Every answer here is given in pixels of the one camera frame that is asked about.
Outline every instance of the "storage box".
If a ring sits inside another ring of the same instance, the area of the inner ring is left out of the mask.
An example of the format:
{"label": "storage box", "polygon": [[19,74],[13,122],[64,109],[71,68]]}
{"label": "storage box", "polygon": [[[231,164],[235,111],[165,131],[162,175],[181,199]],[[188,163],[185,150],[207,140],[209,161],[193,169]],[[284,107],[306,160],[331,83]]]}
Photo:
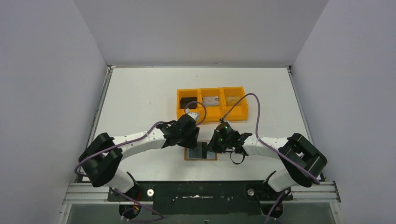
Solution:
{"label": "storage box", "polygon": [[[186,100],[191,101],[192,98],[197,98],[197,101],[207,104],[207,115],[204,123],[219,122],[220,118],[222,118],[224,114],[231,109],[232,105],[234,105],[234,103],[244,95],[245,91],[242,86],[177,90],[177,119],[184,114],[185,108],[182,108],[182,105],[186,104]],[[198,120],[198,122],[200,122],[204,117],[205,111],[199,104],[196,105],[196,109],[191,109],[194,106],[195,105],[190,106],[190,111],[200,114],[200,118]],[[243,99],[233,109],[233,111],[231,111],[226,119],[229,121],[247,120],[248,110],[248,103],[246,99]]]}

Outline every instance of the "yellow tray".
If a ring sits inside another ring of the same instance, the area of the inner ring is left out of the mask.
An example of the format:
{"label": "yellow tray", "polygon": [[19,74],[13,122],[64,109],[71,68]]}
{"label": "yellow tray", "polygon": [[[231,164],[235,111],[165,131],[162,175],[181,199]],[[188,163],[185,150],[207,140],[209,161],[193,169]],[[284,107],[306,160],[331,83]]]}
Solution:
{"label": "yellow tray", "polygon": [[[177,119],[179,119],[184,114],[184,108],[180,108],[180,100],[185,97],[196,97],[199,102],[203,102],[203,97],[219,97],[218,106],[207,106],[207,115],[203,123],[209,122],[219,122],[219,119],[224,116],[224,114],[231,109],[231,107],[236,103],[236,98],[240,99],[245,95],[245,91],[242,86],[239,87],[219,87],[219,88],[204,88],[204,89],[184,89],[177,90],[177,105],[176,114]],[[204,117],[204,109],[201,105],[197,104],[196,109],[190,109],[191,112],[197,112],[200,114],[198,122]],[[231,113],[227,116],[227,120],[247,120],[248,119],[248,103],[246,99],[243,99]]]}

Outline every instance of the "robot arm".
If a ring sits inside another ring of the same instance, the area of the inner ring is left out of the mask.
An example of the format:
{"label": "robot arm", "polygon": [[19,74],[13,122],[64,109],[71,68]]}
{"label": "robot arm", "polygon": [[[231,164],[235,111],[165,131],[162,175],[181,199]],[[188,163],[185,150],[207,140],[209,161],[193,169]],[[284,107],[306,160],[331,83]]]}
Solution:
{"label": "robot arm", "polygon": [[[303,167],[313,176],[318,176],[327,164],[327,159],[301,134],[295,133],[289,138],[261,137],[260,140]],[[267,184],[276,192],[296,184],[304,187],[312,185],[313,181],[310,177],[262,144],[252,133],[239,134],[226,121],[222,121],[216,128],[208,146],[217,153],[234,148],[235,153],[244,156],[261,155],[280,159],[285,165],[285,169],[272,173],[266,180]]]}
{"label": "robot arm", "polygon": [[82,153],[78,161],[81,162],[106,148],[120,145],[106,155],[100,154],[87,160],[82,167],[94,187],[107,184],[110,188],[116,188],[125,193],[135,185],[135,182],[128,173],[118,168],[119,163],[129,156],[150,149],[174,145],[196,148],[199,133],[199,127],[196,126],[198,118],[197,113],[184,114],[178,121],[156,125],[151,132],[145,131],[117,137],[102,133]]}

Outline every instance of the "white wall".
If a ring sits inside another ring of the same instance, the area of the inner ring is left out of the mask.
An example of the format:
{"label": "white wall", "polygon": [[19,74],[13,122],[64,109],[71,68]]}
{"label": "white wall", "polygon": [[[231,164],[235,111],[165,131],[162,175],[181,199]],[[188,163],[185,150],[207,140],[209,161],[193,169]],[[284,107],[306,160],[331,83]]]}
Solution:
{"label": "white wall", "polygon": [[74,0],[108,64],[291,65],[328,0]]}
{"label": "white wall", "polygon": [[292,67],[347,224],[396,223],[396,1],[330,0]]}
{"label": "white wall", "polygon": [[0,223],[54,223],[106,63],[72,0],[1,1],[0,22]]}

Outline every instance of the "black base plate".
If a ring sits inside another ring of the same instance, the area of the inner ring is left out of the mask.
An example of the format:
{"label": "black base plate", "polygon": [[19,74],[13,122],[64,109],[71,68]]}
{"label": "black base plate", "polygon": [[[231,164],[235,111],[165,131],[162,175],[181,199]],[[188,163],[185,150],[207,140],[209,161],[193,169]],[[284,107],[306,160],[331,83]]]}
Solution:
{"label": "black base plate", "polygon": [[[248,189],[257,191],[249,196]],[[147,190],[154,196],[147,196]],[[257,200],[275,201],[279,193],[262,185],[262,181],[209,181],[209,182],[139,182],[140,201],[153,201],[153,209],[165,214],[229,214],[243,212],[260,215]],[[136,195],[133,189],[126,193]],[[109,190],[108,201],[123,202],[127,199]]]}

